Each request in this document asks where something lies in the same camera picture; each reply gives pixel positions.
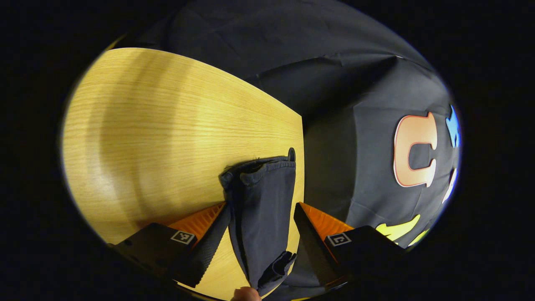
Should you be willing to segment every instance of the wooden table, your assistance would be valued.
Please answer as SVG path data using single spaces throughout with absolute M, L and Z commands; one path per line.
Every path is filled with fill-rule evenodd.
M 222 70 L 141 48 L 106 51 L 81 78 L 62 145 L 73 199 L 112 244 L 151 222 L 171 224 L 221 202 L 218 175 L 226 166 L 286 155 L 290 147 L 295 204 L 304 192 L 301 116 Z M 296 252 L 299 233 L 290 221 L 288 250 Z M 242 286 L 248 282 L 227 230 L 190 289 L 230 300 Z

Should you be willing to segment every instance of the light wood surface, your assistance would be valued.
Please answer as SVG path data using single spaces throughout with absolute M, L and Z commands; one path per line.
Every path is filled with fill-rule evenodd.
M 73 93 L 62 145 L 73 199 L 113 244 L 151 222 L 171 224 L 221 202 L 218 175 L 226 166 L 287 155 L 290 147 L 295 204 L 304 193 L 301 116 L 222 70 L 141 48 L 106 51 L 91 66 Z M 290 221 L 288 250 L 296 252 Z M 242 286 L 227 230 L 193 290 L 230 300 Z

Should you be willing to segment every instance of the blue graphic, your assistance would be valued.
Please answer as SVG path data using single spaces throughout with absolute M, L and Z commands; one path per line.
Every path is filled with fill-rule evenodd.
M 458 147 L 461 143 L 461 135 L 459 134 L 459 121 L 457 120 L 457 114 L 455 114 L 455 109 L 450 104 L 452 108 L 452 115 L 449 118 L 446 118 L 446 125 L 448 126 L 449 137 L 452 140 L 452 146 Z

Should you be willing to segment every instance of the folded fabric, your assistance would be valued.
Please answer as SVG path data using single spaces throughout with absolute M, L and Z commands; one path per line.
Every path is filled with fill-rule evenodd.
M 295 185 L 295 151 L 240 163 L 219 181 L 231 211 L 229 232 L 251 287 L 265 294 L 282 282 L 295 254 L 286 251 Z

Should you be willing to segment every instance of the wood grain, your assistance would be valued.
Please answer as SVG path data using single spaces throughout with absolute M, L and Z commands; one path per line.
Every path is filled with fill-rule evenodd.
M 222 70 L 141 48 L 106 51 L 90 67 L 73 93 L 62 145 L 73 199 L 113 244 L 151 222 L 171 224 L 221 202 L 218 175 L 226 166 L 290 147 L 295 204 L 304 192 L 301 116 Z M 298 242 L 291 219 L 288 250 Z M 193 290 L 229 300 L 247 285 L 227 230 Z

